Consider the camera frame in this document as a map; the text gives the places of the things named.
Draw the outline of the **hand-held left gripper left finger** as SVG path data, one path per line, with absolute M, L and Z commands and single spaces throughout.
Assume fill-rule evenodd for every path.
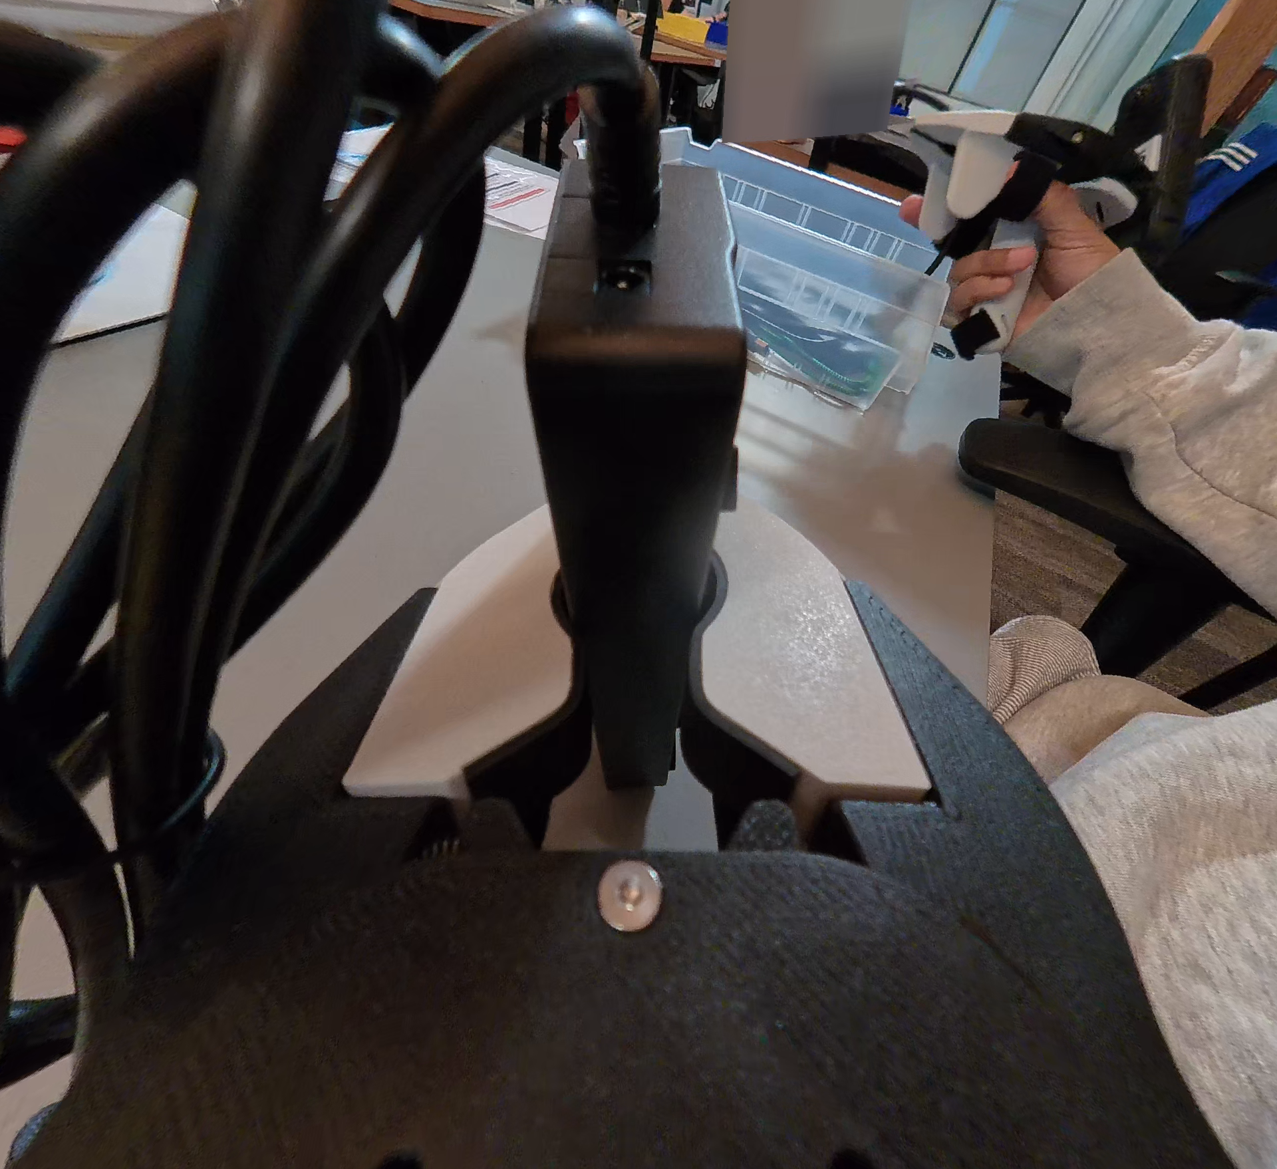
M 358 798 L 553 800 L 591 740 L 547 505 L 472 550 L 429 598 L 343 776 Z

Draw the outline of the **person's right forearm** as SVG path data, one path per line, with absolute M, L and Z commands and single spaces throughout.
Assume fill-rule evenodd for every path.
M 1071 401 L 1069 433 L 1122 458 L 1138 503 L 1275 607 L 1275 335 L 1199 322 L 1132 251 L 1010 342 Z

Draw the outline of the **striped grey cloth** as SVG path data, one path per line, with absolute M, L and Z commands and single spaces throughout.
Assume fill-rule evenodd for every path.
M 1056 686 L 1099 676 L 1087 638 L 1054 617 L 1019 617 L 989 637 L 987 708 L 1000 725 Z

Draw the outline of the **printed paper sheets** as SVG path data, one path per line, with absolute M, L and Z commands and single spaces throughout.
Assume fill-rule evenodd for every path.
M 328 173 L 324 201 L 331 202 L 354 180 L 391 125 L 351 129 L 342 134 Z M 543 240 L 548 232 L 559 178 L 552 172 L 513 163 L 497 150 L 485 155 L 485 222 Z

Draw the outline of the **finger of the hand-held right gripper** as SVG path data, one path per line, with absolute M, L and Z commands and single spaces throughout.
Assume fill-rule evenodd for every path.
M 913 150 L 956 153 L 968 138 L 969 147 L 1000 147 L 1016 154 L 1023 146 L 1011 138 L 1015 111 L 925 111 L 913 117 Z

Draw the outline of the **clear plastic storage bin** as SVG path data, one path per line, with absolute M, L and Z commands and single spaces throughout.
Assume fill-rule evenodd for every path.
M 948 265 L 896 201 L 741 146 L 662 133 L 662 161 L 716 173 L 735 235 L 733 271 L 759 373 L 869 410 L 953 359 L 942 315 Z

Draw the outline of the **person's right hand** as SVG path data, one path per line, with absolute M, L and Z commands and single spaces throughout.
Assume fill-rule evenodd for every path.
M 1090 220 L 1075 192 L 1051 182 L 1032 213 L 1042 241 L 1028 247 L 968 253 L 949 267 L 949 303 L 944 324 L 953 328 L 969 311 L 1008 294 L 1016 277 L 1031 272 L 1015 331 L 1024 335 L 1060 298 L 1118 256 L 1118 248 Z

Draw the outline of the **black office chair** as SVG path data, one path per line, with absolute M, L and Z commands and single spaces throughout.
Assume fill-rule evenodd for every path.
M 977 418 L 957 462 L 975 483 L 1109 543 L 1124 568 L 1081 625 L 1101 672 L 1136 677 L 1230 606 L 1274 619 L 1134 497 L 1121 458 L 1060 429 Z

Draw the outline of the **blue striped jacket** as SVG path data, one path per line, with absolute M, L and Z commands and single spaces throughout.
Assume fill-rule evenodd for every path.
M 1258 188 L 1275 167 L 1275 125 L 1262 122 L 1211 150 L 1196 165 L 1183 225 L 1183 243 L 1239 193 Z

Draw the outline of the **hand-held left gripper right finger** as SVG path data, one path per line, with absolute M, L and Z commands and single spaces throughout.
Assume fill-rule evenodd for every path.
M 772 511 L 721 513 L 682 755 L 717 806 L 917 803 L 930 777 L 838 568 Z

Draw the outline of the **person's beige pants leg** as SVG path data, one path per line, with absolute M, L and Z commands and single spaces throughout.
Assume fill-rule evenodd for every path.
M 1020 705 L 1000 705 L 993 712 L 1044 783 L 1059 779 L 1144 714 L 1200 718 L 1207 713 L 1148 682 L 1102 673 L 1032 693 Z

